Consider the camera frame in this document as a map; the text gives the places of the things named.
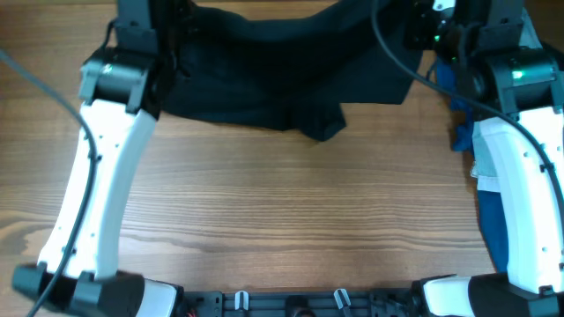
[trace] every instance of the folded garment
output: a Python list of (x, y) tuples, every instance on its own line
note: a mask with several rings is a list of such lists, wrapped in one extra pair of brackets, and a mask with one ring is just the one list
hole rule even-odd
[[(421, 52), (403, 46), (410, 1), (380, 2), (382, 32), (416, 70)], [(412, 79), (377, 45), (370, 5), (341, 0), (309, 18), (265, 21), (195, 7), (178, 61), (189, 76), (179, 71), (163, 109), (325, 141), (345, 127), (340, 103), (401, 104)]]

